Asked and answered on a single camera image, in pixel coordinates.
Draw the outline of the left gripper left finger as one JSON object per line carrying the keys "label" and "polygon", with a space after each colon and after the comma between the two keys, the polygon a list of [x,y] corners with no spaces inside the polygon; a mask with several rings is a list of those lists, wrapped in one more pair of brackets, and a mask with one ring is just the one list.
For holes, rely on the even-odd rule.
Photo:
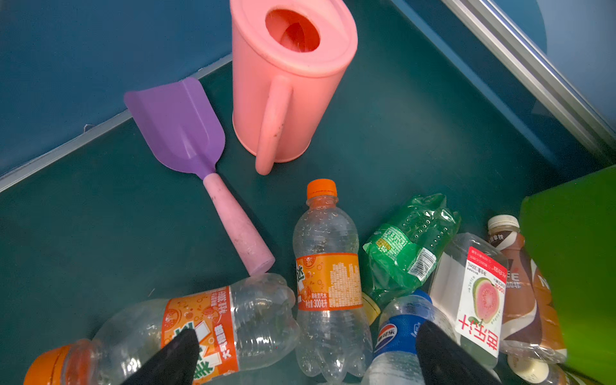
{"label": "left gripper left finger", "polygon": [[122,385],[190,385],[193,383],[199,353],[195,330],[185,329]]}

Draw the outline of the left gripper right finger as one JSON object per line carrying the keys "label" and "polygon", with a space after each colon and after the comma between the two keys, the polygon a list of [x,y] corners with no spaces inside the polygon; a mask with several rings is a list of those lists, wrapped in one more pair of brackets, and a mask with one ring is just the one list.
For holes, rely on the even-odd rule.
{"label": "left gripper right finger", "polygon": [[431,321],[419,330],[415,342],[426,384],[499,385],[494,374],[481,366]]}

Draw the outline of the green plastic waste bin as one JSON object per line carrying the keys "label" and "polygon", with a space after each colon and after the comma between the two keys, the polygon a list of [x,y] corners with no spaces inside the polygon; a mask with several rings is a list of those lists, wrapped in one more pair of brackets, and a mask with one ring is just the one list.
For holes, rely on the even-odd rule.
{"label": "green plastic waste bin", "polygon": [[615,382],[615,168],[526,197],[526,249],[550,284],[568,367]]}

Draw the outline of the pepsi label clear bottle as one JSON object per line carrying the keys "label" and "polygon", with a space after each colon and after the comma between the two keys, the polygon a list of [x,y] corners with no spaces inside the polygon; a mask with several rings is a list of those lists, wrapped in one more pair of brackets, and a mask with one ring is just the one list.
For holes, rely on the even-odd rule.
{"label": "pepsi label clear bottle", "polygon": [[392,301],[380,315],[374,359],[362,383],[423,384],[415,342],[427,321],[436,324],[451,340],[457,339],[449,318],[422,290]]}

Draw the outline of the orange soda bottle orange cap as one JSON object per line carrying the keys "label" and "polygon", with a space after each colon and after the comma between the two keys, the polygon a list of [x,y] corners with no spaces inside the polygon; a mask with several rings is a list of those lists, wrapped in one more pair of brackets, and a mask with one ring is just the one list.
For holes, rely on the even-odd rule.
{"label": "orange soda bottle orange cap", "polygon": [[182,338],[195,345],[183,362],[189,384],[263,369],[298,343],[294,305],[293,291],[278,274],[180,298],[152,299],[120,311],[93,338],[42,354],[24,382],[122,384]]}

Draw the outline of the guava juice clear bottle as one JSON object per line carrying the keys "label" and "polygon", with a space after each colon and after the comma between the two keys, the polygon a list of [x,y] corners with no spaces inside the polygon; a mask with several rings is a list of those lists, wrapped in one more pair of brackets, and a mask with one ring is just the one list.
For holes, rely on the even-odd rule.
{"label": "guava juice clear bottle", "polygon": [[429,295],[447,317],[455,340],[483,367],[496,367],[508,276],[506,257],[470,233],[457,234],[448,244]]}

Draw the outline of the clear bottle white cap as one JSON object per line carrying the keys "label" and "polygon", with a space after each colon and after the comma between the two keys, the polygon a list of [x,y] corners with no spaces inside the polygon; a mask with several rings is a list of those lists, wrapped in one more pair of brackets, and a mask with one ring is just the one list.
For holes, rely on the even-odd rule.
{"label": "clear bottle white cap", "polygon": [[507,356],[510,369],[529,384],[578,385],[578,381],[557,364],[515,355]]}

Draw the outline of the brown coffee drink bottle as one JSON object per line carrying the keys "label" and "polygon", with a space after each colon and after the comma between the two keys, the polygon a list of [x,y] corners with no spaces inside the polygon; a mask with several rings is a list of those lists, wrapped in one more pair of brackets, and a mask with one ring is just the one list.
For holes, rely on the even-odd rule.
{"label": "brown coffee drink bottle", "polygon": [[550,285],[526,251],[518,219],[497,215],[489,219],[488,231],[489,244],[505,256],[508,266],[500,351],[563,364],[568,351]]}

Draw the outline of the small orange label bottle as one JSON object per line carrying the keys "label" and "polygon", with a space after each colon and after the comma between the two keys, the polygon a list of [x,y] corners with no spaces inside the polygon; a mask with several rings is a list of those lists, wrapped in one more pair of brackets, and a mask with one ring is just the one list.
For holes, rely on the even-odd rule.
{"label": "small orange label bottle", "polygon": [[335,182],[311,181],[308,210],[293,234],[301,336],[298,365],[309,377],[341,384],[361,377],[372,362],[372,334],[363,308],[359,235],[338,206]]}

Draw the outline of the crushed green plastic bottle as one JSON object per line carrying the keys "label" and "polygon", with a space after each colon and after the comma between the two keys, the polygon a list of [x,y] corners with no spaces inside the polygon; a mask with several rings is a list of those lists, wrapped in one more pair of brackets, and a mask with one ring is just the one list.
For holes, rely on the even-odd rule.
{"label": "crushed green plastic bottle", "polygon": [[372,325],[394,299],[420,289],[457,235],[461,216],[442,193],[416,195],[367,239],[359,262],[364,311]]}

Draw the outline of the purple toy shovel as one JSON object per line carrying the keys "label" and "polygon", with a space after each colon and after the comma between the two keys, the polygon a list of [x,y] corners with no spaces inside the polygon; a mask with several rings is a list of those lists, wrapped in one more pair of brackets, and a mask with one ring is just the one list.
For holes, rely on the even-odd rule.
{"label": "purple toy shovel", "polygon": [[143,91],[124,103],[162,165],[198,176],[251,276],[266,273],[275,257],[245,210],[217,174],[226,145],[224,129],[199,80],[192,77]]}

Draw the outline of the pink plastic watering can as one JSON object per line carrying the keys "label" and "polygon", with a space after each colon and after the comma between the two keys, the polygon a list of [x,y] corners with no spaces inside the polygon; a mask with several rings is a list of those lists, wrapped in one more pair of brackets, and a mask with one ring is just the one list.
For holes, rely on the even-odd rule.
{"label": "pink plastic watering can", "polygon": [[308,149],[358,48],[342,1],[232,1],[233,126],[261,175]]}

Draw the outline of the aluminium frame post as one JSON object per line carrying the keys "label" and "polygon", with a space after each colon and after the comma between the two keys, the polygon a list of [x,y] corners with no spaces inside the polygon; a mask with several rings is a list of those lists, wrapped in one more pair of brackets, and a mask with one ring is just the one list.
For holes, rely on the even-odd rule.
{"label": "aluminium frame post", "polygon": [[494,1],[444,4],[595,159],[615,163],[614,130],[505,11]]}

